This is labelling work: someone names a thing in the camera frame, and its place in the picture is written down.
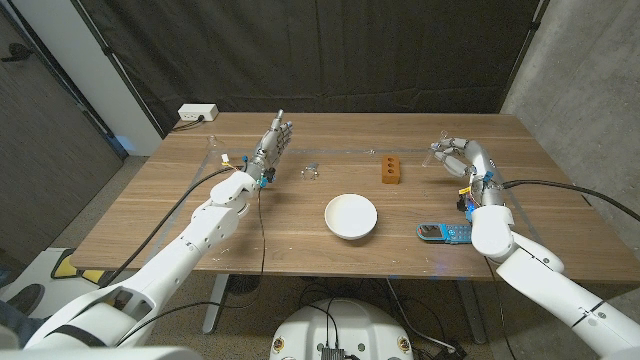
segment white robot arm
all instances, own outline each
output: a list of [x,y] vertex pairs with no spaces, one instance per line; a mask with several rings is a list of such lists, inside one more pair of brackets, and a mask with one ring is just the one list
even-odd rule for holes
[[[480,144],[444,138],[430,151],[451,174],[469,175],[477,203],[471,241],[478,252],[501,264],[497,272],[509,285],[571,327],[602,357],[640,347],[637,323],[565,277],[564,264],[547,248],[511,231],[511,210],[504,204],[501,185],[492,179],[495,164]],[[463,155],[472,165],[453,155]]]
[[191,223],[140,271],[121,283],[85,294],[56,312],[29,340],[29,349],[131,347],[143,344],[153,324],[120,340],[158,315],[198,261],[231,237],[246,215],[247,200],[273,181],[275,166],[291,141],[291,122],[282,110],[258,142],[244,171],[234,171],[211,190],[211,197],[191,216]]

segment power outlet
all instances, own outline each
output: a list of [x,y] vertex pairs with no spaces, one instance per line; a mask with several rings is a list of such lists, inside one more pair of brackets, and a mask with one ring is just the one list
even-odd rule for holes
[[204,116],[204,121],[213,121],[218,116],[216,104],[183,104],[178,110],[180,120],[196,121]]

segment phone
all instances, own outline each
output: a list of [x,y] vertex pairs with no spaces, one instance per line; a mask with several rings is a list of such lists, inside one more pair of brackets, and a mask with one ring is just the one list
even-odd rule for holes
[[471,225],[422,223],[416,227],[418,237],[436,244],[471,244]]

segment table leg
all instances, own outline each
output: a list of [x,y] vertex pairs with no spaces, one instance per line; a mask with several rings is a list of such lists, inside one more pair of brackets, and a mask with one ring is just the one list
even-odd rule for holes
[[462,280],[458,280],[456,283],[458,285],[458,291],[460,292],[460,298],[462,298],[462,305],[467,313],[473,341],[476,344],[484,344],[487,342],[487,334],[484,331],[484,324],[480,316],[480,308],[478,307],[476,293],[473,290],[473,284],[471,281]]
[[[224,290],[227,287],[227,280],[229,280],[229,274],[217,274],[213,283],[213,290],[211,290],[211,297],[209,301],[222,304],[224,300]],[[204,323],[202,324],[202,332],[205,334],[211,334],[217,324],[218,311],[220,307],[217,305],[208,305],[207,314],[204,316]]]

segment black backdrop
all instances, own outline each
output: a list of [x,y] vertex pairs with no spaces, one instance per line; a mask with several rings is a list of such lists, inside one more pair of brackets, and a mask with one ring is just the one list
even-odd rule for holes
[[537,0],[82,0],[164,132],[220,111],[500,107]]

